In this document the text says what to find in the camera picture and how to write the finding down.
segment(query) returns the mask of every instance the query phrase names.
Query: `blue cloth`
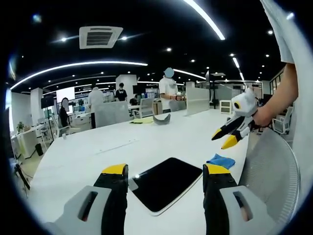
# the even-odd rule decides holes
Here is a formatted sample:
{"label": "blue cloth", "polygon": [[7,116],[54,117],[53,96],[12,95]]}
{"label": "blue cloth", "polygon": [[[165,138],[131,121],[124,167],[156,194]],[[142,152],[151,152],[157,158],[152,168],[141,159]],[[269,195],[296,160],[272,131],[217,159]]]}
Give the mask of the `blue cloth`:
{"label": "blue cloth", "polygon": [[231,158],[225,158],[218,154],[215,154],[215,156],[209,160],[206,161],[206,163],[214,164],[214,165],[220,165],[225,167],[227,170],[229,170],[233,165],[235,165],[235,160]]}

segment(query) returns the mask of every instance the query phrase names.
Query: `potted plant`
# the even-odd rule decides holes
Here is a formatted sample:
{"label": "potted plant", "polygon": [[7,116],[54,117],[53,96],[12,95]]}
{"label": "potted plant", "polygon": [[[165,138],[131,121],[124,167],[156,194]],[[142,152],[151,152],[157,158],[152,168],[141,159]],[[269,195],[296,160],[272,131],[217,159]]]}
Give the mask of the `potted plant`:
{"label": "potted plant", "polygon": [[20,121],[16,129],[18,130],[18,133],[22,132],[24,129],[24,124]]}

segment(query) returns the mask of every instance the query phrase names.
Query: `tablet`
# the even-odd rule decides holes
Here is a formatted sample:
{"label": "tablet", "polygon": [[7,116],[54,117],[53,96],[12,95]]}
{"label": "tablet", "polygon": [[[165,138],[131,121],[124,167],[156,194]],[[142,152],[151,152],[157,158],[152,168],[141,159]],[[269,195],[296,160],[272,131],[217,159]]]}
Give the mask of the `tablet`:
{"label": "tablet", "polygon": [[160,215],[177,202],[202,176],[198,167],[169,158],[131,180],[130,190],[152,215]]}

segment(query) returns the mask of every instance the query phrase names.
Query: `man in white shirt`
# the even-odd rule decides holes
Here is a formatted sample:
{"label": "man in white shirt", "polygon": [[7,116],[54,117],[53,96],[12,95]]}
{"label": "man in white shirt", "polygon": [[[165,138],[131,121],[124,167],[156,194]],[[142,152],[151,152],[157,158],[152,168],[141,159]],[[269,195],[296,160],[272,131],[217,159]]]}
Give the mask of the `man in white shirt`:
{"label": "man in white shirt", "polygon": [[91,126],[94,129],[96,128],[94,112],[97,110],[98,106],[103,104],[104,95],[95,84],[92,84],[91,88],[92,91],[88,95],[88,105],[91,111]]}
{"label": "man in white shirt", "polygon": [[261,0],[261,3],[273,27],[281,61],[286,66],[273,97],[258,109],[253,119],[256,124],[266,126],[295,101],[296,126],[292,149],[301,176],[300,206],[313,182],[313,55],[306,37],[295,22],[297,16],[283,10],[274,0]]}
{"label": "man in white shirt", "polygon": [[165,75],[160,80],[158,87],[160,90],[163,113],[169,113],[171,111],[171,100],[181,101],[185,98],[183,96],[176,95],[178,93],[178,88],[176,82],[172,79],[174,70],[172,68],[167,68],[164,73]]}

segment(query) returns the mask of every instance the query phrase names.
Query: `ceiling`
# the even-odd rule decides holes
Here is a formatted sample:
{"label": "ceiling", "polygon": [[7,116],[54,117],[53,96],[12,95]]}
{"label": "ceiling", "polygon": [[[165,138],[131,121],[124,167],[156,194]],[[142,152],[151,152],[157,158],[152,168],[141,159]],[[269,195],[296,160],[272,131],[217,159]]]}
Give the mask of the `ceiling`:
{"label": "ceiling", "polygon": [[[114,82],[116,76],[129,71],[140,81],[159,81],[167,67],[203,77],[209,67],[210,73],[224,73],[223,79],[241,80],[231,53],[245,80],[271,80],[283,67],[275,36],[267,33],[271,26],[260,1],[195,0],[225,40],[220,40],[203,17],[183,0],[104,2],[36,6],[24,13],[22,30],[9,60],[9,71],[15,74],[15,79],[8,76],[9,85],[42,70],[71,63],[129,61],[148,66],[101,64],[64,68],[34,76],[13,91],[28,92],[29,88],[47,86],[49,91],[55,91],[96,80]],[[34,15],[40,16],[40,20],[34,20]],[[122,27],[120,38],[128,38],[118,40],[111,49],[79,49],[79,28],[94,25]],[[65,42],[60,40],[63,37],[67,38]],[[201,80],[179,72],[175,72],[174,79],[178,83]],[[56,85],[64,81],[71,82]]]}

